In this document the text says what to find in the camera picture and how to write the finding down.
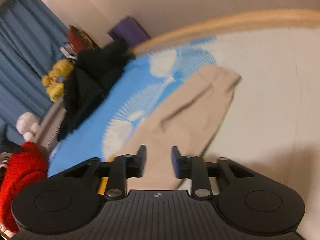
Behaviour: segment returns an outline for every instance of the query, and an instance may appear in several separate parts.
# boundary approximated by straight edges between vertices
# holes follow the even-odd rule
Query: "yellow stuffed toy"
[[[61,59],[53,65],[52,70],[44,76],[41,83],[47,87],[46,92],[52,102],[56,102],[64,93],[63,82],[73,71],[73,65],[67,59]]]

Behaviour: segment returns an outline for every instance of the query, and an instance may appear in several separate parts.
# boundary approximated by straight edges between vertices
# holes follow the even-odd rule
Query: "red pillow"
[[[68,42],[73,46],[74,51],[79,53],[85,48],[93,48],[92,41],[84,31],[70,25],[70,31],[67,36]]]
[[[26,151],[11,157],[0,187],[0,221],[12,232],[19,229],[11,213],[11,202],[22,189],[45,179],[48,171],[48,164],[36,144],[27,142],[22,147]]]

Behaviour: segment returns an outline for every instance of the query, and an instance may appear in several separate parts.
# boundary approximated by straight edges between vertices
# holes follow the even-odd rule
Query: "ribbed black surface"
[[[22,230],[13,239],[302,240],[303,238],[295,232],[269,237],[240,232],[226,224],[209,202],[193,200],[184,190],[158,192],[132,190],[124,200],[107,202],[92,222],[76,231],[63,235],[41,236]]]

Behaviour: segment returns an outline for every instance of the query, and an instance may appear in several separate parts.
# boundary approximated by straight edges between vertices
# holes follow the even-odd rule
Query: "curtain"
[[[63,58],[68,28],[40,0],[7,0],[0,7],[0,124],[22,143],[15,124],[24,112],[41,118],[51,102],[41,84]]]

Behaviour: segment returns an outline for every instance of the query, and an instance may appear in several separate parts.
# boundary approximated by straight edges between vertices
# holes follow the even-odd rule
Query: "wooden bed frame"
[[[136,46],[132,51],[138,57],[156,50],[217,34],[290,27],[320,27],[320,11],[273,9],[233,14],[165,33]]]

